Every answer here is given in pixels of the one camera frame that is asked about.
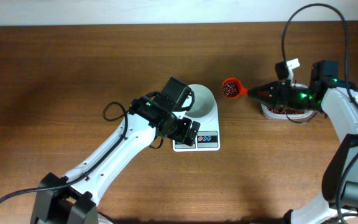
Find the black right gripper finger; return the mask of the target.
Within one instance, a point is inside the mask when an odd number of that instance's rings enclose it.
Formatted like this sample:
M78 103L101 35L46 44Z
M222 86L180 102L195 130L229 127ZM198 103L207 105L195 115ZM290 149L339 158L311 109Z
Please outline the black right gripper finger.
M270 82L248 90L249 96L270 96L276 94L280 86L279 81Z
M256 94L249 94L249 96L255 100L260 101L262 104L267 106L275 106L277 104L276 97L270 94L256 93Z

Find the red plastic measuring scoop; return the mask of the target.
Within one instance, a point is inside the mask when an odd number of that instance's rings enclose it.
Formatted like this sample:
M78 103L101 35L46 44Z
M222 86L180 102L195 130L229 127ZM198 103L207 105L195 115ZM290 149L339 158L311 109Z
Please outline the red plastic measuring scoop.
M230 100L237 99L242 95L248 95L249 91L242 86L241 81L237 78L228 78L224 80L221 85L221 90L223 95Z

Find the white round bowl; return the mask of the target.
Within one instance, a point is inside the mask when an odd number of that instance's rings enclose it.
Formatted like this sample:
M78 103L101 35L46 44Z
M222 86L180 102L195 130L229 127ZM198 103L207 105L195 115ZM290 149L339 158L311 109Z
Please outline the white round bowl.
M193 119L211 119L215 107L215 99L211 90L200 84L189 86L195 94L195 102L191 109L185 113L185 116Z

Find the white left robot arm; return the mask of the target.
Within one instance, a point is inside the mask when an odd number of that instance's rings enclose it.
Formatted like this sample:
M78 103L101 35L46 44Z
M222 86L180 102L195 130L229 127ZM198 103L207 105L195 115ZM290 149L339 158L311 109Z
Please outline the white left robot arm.
M169 96L152 92L135 99L115 132L85 161L63 177L49 173L40 182L31 223L109 223L98 212L105 191L126 165L157 138L192 146L200 124L177 113L191 109L194 95Z

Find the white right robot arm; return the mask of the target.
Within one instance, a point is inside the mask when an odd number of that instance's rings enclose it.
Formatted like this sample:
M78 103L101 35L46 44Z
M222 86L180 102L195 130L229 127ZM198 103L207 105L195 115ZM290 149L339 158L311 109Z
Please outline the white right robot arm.
M340 146L322 180L321 193L281 223L342 223L358 217L358 88L338 78L337 62L312 66L309 87L274 81L251 88L248 96L274 109L293 108L324 113L332 122Z

